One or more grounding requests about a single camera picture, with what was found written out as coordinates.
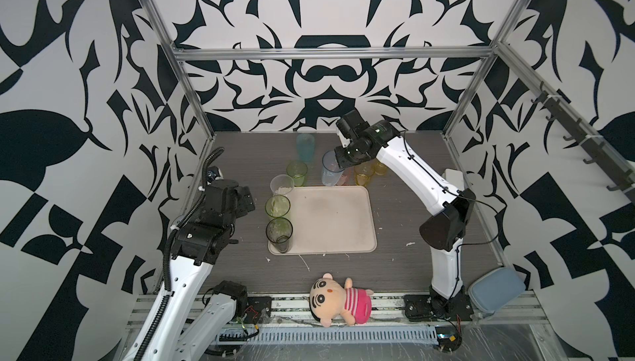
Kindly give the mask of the tall yellow plastic cup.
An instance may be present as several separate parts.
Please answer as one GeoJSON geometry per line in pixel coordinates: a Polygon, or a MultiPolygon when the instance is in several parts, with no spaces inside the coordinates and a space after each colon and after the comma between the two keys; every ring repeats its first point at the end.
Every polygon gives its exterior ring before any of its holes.
{"type": "Polygon", "coordinates": [[[374,170],[375,175],[385,176],[386,174],[388,174],[390,169],[385,164],[382,164],[380,161],[376,160],[374,162],[374,170]]]}

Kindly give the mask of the pink plastic cup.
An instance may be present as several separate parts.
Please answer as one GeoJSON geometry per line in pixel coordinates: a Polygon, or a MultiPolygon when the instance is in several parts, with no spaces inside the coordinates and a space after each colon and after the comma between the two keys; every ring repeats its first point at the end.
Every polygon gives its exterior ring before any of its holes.
{"type": "Polygon", "coordinates": [[[338,186],[345,186],[347,184],[347,182],[349,181],[350,177],[353,174],[354,174],[353,167],[345,169],[344,172],[342,173],[342,176],[340,177],[340,180],[338,181],[337,185],[338,186]]]}

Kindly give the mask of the tall blue plastic cup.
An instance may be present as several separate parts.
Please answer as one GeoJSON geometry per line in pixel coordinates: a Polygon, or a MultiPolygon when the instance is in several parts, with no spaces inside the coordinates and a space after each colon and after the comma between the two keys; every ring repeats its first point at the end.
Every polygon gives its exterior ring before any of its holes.
{"type": "Polygon", "coordinates": [[[335,151],[327,151],[322,156],[322,184],[326,187],[335,187],[344,185],[346,181],[346,171],[339,166],[335,151]]]}

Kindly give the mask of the tall green plastic cup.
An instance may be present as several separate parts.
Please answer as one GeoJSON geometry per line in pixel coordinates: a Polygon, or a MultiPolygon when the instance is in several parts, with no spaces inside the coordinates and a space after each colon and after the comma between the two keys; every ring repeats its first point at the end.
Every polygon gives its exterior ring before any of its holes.
{"type": "Polygon", "coordinates": [[[270,220],[287,216],[290,209],[291,202],[285,195],[274,195],[265,205],[266,215],[270,220]]]}

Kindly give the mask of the clear plastic cup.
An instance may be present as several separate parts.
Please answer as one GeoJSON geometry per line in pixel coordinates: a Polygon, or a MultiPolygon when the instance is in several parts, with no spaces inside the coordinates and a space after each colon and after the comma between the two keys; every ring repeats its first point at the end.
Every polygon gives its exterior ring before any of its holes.
{"type": "Polygon", "coordinates": [[[286,196],[295,188],[294,179],[287,174],[275,176],[270,182],[270,189],[274,196],[286,196]]]}

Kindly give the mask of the teal plastic cup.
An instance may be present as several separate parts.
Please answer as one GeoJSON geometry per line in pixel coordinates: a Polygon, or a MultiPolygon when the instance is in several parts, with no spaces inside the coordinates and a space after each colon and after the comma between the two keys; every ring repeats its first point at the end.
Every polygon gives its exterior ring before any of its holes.
{"type": "Polygon", "coordinates": [[[296,150],[299,160],[310,163],[314,159],[315,138],[309,133],[300,133],[296,138],[296,150]]]}

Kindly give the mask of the dark grey plastic cup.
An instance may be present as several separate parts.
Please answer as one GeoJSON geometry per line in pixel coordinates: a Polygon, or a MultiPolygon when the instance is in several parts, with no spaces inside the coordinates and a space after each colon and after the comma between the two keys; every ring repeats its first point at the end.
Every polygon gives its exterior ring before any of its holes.
{"type": "Polygon", "coordinates": [[[281,254],[286,254],[291,246],[291,238],[294,228],[290,220],[277,217],[271,220],[266,227],[267,240],[281,254]]]}

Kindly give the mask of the short green plastic cup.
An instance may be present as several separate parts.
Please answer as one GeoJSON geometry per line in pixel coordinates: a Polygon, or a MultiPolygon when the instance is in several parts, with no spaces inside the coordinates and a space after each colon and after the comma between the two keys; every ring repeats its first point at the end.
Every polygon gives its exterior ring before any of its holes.
{"type": "Polygon", "coordinates": [[[293,179],[294,187],[304,186],[308,171],[309,167],[302,161],[292,161],[286,168],[286,174],[293,179]]]}

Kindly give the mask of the beige plastic tray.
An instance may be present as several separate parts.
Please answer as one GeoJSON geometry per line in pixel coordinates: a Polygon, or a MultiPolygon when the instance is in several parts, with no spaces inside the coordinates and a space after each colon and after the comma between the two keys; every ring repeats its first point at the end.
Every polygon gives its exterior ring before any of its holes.
{"type": "Polygon", "coordinates": [[[377,247],[370,195],[366,188],[296,187],[287,218],[294,233],[281,254],[268,240],[273,255],[334,255],[370,253],[377,247]]]}

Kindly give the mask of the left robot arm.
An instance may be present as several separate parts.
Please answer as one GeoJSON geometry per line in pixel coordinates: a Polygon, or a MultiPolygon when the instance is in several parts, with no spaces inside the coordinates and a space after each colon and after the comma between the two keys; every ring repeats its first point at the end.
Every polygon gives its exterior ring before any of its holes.
{"type": "Polygon", "coordinates": [[[198,189],[193,206],[171,227],[163,255],[163,286],[126,360],[199,360],[231,320],[246,310],[246,287],[223,281],[203,311],[188,318],[220,253],[233,243],[236,221],[256,209],[251,190],[229,179],[198,189]]]}

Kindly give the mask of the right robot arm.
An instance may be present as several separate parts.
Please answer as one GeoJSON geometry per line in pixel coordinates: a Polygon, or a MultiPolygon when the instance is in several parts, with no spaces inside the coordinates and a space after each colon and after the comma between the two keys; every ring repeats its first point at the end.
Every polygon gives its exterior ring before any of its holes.
{"type": "Polygon", "coordinates": [[[386,120],[370,125],[359,111],[353,110],[336,126],[342,144],[334,149],[334,154],[340,168],[377,160],[413,191],[431,215],[419,227],[431,250],[431,292],[445,304],[450,303],[463,288],[461,248],[476,202],[474,194],[461,191],[438,174],[417,155],[405,135],[386,120]]]}

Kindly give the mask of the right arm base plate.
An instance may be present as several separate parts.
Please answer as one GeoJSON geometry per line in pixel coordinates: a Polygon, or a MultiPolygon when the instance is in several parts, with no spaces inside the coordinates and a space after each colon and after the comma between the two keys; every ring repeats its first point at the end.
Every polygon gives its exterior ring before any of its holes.
{"type": "Polygon", "coordinates": [[[440,295],[414,295],[403,297],[403,311],[411,322],[420,321],[470,321],[474,314],[470,298],[458,293],[451,300],[440,295]]]}

